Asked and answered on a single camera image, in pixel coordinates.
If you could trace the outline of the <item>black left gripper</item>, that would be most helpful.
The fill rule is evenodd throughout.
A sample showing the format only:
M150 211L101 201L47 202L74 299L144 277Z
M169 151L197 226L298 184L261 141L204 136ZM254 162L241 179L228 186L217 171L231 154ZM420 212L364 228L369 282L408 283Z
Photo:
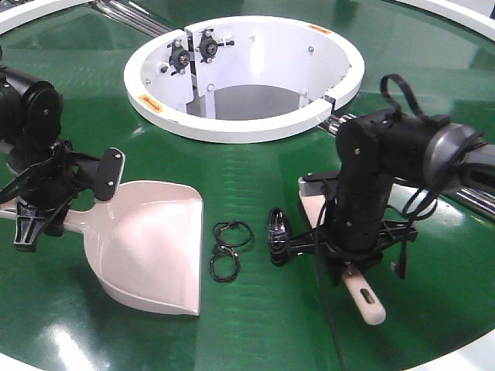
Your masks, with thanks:
M60 237L63 221L80 190L91 189L98 202L110 201L124 166L125 154L117 148L108 148L97 158L73 151L69 140L56 141L46 159L25 165L1 188L1 202L15 202L15 248L36 252L41 233Z

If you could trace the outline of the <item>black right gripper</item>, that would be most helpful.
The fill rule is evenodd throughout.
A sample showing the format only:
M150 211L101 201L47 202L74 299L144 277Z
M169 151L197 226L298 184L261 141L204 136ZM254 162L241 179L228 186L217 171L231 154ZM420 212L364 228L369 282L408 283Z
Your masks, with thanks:
M308 173L298 179L301 196L336 195L339 172ZM335 221L323 223L308 232L288 240L288 259L299 254L320 254L328 264L328 274L332 286L342 281L347 263L354 264L362 272L379 264L383 251L399 243L401 252L395 265L395 273L404 277L407 271L407 244L414 242L418 231L409 222L383 220L371 225L370 230L363 226L339 226Z

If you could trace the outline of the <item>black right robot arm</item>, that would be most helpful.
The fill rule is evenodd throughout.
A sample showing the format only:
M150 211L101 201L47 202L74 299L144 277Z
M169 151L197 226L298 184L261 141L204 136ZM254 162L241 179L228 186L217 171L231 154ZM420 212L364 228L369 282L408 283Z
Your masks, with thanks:
M494 191L494 147L446 116L384 109L355 117L340 125L336 149L339 171L302 177L302 194L324 201L316 226L288 241L288 257L318 254L338 271L348 263L367 270L416 238L415 221L434 212L440 194Z

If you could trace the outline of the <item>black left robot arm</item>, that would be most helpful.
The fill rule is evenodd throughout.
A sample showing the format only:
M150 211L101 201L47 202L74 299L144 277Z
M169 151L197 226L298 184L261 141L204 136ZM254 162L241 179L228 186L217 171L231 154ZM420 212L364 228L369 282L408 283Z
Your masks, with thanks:
M63 97L55 87L8 66L1 68L1 151L13 179L1 202L13 203L14 245L36 251L41 233L59 237L74 199L86 189L108 202L121 181L125 155L116 148L95 157L62 139Z

